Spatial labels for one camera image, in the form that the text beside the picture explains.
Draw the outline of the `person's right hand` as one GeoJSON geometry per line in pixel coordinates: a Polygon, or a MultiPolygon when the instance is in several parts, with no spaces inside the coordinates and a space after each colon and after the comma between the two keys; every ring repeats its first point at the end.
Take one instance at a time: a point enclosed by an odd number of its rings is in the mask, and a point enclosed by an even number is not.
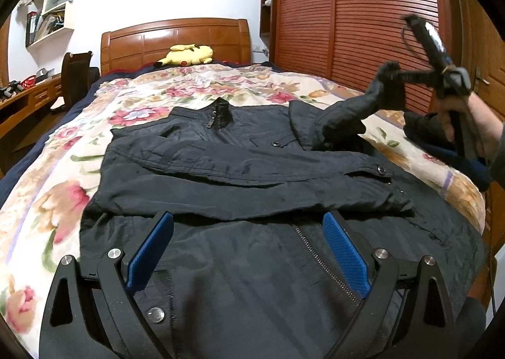
{"type": "Polygon", "coordinates": [[[456,122],[461,117],[468,122],[470,130],[476,133],[475,114],[478,111],[478,100],[478,96],[471,93],[465,97],[451,96],[437,101],[437,114],[448,141],[455,141],[455,133],[460,129],[456,122]]]}

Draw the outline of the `person's right forearm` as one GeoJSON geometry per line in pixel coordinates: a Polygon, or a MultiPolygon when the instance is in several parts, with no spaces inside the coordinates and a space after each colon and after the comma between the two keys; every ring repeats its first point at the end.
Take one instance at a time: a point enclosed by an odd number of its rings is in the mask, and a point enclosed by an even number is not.
{"type": "Polygon", "coordinates": [[[490,107],[475,93],[468,97],[467,107],[483,143],[483,151],[488,160],[494,160],[502,140],[503,123],[490,107]]]}

